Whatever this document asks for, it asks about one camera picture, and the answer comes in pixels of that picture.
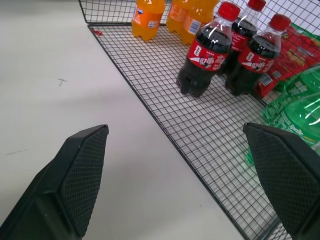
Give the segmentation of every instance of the green sprite bottle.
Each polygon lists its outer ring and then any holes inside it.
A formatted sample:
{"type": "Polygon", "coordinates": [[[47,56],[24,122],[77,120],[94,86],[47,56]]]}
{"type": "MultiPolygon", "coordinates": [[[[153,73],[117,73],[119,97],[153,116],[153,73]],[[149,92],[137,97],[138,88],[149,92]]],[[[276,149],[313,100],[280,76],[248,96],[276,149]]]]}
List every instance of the green sprite bottle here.
{"type": "MultiPolygon", "coordinates": [[[[299,135],[320,155],[320,92],[292,101],[268,125],[299,135]]],[[[250,151],[246,161],[254,163],[250,151]]]]}
{"type": "Polygon", "coordinates": [[[270,102],[262,112],[269,123],[291,101],[320,92],[320,65],[314,66],[290,79],[283,93],[270,102]]]}

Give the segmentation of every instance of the red bottle cap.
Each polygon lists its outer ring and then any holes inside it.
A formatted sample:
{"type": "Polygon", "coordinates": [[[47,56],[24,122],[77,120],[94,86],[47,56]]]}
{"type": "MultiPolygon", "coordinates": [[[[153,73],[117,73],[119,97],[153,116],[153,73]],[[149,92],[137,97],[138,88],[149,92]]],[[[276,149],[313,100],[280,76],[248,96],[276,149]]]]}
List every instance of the red bottle cap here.
{"type": "Polygon", "coordinates": [[[249,0],[247,5],[253,10],[261,12],[264,6],[266,5],[266,1],[265,0],[249,0]]]}
{"type": "Polygon", "coordinates": [[[269,26],[276,31],[283,32],[289,27],[290,23],[290,18],[285,15],[276,13],[269,22],[269,26]]]}
{"type": "Polygon", "coordinates": [[[227,1],[221,3],[221,6],[218,10],[218,14],[220,15],[220,17],[230,22],[234,22],[237,19],[239,13],[240,8],[237,5],[227,1]]]}

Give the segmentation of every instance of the orange bottle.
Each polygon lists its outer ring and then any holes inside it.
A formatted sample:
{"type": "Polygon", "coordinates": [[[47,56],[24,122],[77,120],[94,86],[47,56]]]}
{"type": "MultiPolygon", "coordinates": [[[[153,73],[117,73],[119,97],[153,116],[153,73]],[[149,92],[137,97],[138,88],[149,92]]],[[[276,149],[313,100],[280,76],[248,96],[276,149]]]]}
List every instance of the orange bottle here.
{"type": "Polygon", "coordinates": [[[201,26],[212,21],[218,2],[219,0],[195,0],[183,23],[180,35],[183,44],[192,44],[201,26]]]}
{"type": "Polygon", "coordinates": [[[165,0],[136,0],[132,18],[132,34],[144,41],[153,39],[158,32],[165,0]]]}
{"type": "Polygon", "coordinates": [[[181,34],[188,11],[195,0],[173,0],[166,19],[166,26],[170,32],[181,34]]]}

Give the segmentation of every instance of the red package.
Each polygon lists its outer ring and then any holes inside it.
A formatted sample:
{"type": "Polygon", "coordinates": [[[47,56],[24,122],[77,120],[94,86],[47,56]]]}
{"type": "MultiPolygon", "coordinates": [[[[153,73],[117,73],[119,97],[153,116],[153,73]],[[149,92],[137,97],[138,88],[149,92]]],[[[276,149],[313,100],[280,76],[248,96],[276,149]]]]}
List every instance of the red package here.
{"type": "Polygon", "coordinates": [[[268,72],[259,79],[254,90],[259,97],[265,97],[278,82],[285,81],[320,62],[320,41],[315,35],[298,26],[297,28],[290,26],[282,34],[280,55],[268,72]]]}

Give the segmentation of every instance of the white floor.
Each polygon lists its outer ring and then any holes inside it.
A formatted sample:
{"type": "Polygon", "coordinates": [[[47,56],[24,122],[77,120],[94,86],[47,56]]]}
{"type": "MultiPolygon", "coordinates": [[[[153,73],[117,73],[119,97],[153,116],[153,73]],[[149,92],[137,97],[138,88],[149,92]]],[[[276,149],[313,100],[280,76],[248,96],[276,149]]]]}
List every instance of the white floor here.
{"type": "Polygon", "coordinates": [[[1,0],[0,29],[0,224],[68,136],[108,124],[84,240],[243,239],[89,32],[78,1],[1,0]]]}

